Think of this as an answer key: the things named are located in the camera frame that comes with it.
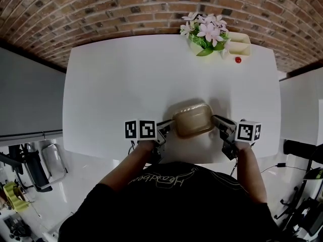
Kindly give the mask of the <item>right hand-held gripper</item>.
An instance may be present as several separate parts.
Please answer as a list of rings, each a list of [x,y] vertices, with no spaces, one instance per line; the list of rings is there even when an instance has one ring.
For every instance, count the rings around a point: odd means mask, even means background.
[[[260,139],[262,124],[259,122],[235,122],[216,114],[211,117],[211,121],[219,129],[220,138],[223,140],[222,152],[229,160],[237,157],[238,142],[252,146]]]

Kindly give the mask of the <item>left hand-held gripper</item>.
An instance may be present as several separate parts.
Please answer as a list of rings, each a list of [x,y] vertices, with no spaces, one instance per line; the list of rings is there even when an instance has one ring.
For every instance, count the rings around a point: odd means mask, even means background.
[[[167,134],[170,132],[170,128],[166,127],[171,126],[173,123],[174,120],[172,119],[160,123],[156,123],[154,120],[137,119],[125,121],[125,139],[131,142],[128,154],[135,149],[135,143],[153,141],[154,148],[147,163],[159,163],[162,159],[159,149],[166,143]]]

